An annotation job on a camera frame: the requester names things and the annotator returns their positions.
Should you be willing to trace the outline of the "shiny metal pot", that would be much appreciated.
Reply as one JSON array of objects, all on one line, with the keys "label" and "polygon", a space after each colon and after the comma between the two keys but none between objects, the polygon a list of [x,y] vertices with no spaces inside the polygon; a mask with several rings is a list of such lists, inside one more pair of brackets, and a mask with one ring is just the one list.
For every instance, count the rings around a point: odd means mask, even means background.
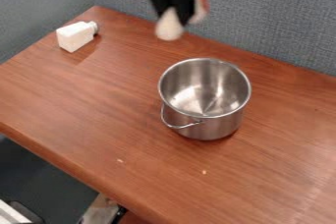
[{"label": "shiny metal pot", "polygon": [[237,131],[252,84],[236,65],[213,58],[183,60],[163,73],[157,91],[161,122],[183,137],[219,140]]}]

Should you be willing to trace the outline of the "table leg frame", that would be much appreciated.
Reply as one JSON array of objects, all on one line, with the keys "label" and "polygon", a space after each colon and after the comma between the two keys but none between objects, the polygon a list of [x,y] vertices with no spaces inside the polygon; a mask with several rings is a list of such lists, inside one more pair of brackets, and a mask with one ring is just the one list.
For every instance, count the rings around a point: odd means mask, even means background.
[{"label": "table leg frame", "polygon": [[99,194],[77,224],[119,224],[125,214],[127,209],[105,195]]}]

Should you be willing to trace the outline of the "white toy mushroom red cap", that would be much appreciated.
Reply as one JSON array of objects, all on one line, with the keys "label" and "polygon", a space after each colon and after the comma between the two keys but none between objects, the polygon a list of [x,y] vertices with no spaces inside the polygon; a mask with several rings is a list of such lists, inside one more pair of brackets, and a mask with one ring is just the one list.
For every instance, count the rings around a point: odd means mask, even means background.
[{"label": "white toy mushroom red cap", "polygon": [[[211,9],[209,0],[195,1],[195,14],[188,19],[188,25],[200,23],[205,19]],[[181,37],[184,28],[185,26],[179,20],[176,9],[169,7],[156,23],[155,34],[157,38],[165,41],[176,40]]]}]

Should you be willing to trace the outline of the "white plastic bottle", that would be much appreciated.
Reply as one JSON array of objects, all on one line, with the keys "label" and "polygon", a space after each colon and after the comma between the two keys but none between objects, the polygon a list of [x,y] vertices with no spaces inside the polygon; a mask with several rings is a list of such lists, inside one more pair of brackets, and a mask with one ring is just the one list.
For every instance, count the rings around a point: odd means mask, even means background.
[{"label": "white plastic bottle", "polygon": [[67,52],[72,53],[93,40],[97,33],[96,22],[77,22],[56,30],[57,44]]}]

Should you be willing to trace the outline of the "white box at corner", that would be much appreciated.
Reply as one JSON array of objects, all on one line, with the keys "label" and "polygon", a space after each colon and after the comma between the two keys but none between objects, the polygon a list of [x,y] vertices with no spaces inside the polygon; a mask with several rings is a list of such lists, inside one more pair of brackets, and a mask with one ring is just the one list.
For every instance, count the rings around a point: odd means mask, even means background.
[{"label": "white box at corner", "polygon": [[33,222],[0,199],[0,224],[33,224]]}]

